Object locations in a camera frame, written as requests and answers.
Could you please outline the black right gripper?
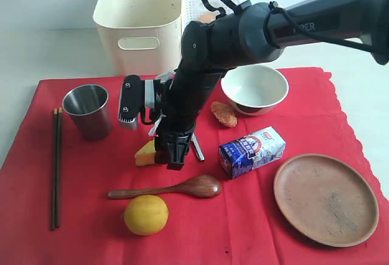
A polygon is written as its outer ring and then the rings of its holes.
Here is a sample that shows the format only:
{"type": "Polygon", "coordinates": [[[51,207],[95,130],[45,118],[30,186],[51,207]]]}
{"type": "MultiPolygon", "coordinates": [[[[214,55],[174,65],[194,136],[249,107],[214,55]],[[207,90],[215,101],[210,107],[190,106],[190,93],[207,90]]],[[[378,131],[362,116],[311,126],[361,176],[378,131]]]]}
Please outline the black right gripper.
{"type": "Polygon", "coordinates": [[[166,165],[168,170],[181,170],[189,152],[191,137],[196,124],[182,131],[167,130],[162,123],[153,125],[155,155],[154,163],[166,165]]]}

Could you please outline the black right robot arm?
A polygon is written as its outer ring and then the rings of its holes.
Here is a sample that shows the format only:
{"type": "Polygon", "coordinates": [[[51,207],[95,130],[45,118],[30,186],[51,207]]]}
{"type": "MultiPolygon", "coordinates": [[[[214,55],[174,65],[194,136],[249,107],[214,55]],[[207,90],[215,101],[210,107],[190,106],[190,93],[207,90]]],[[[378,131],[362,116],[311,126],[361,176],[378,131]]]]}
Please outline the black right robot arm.
{"type": "Polygon", "coordinates": [[[236,5],[221,0],[213,22],[190,22],[172,79],[156,83],[156,163],[180,170],[196,119],[217,82],[236,67],[276,60],[289,46],[324,42],[372,54],[388,63],[388,0],[307,0],[287,9],[276,2],[236,5]]]}

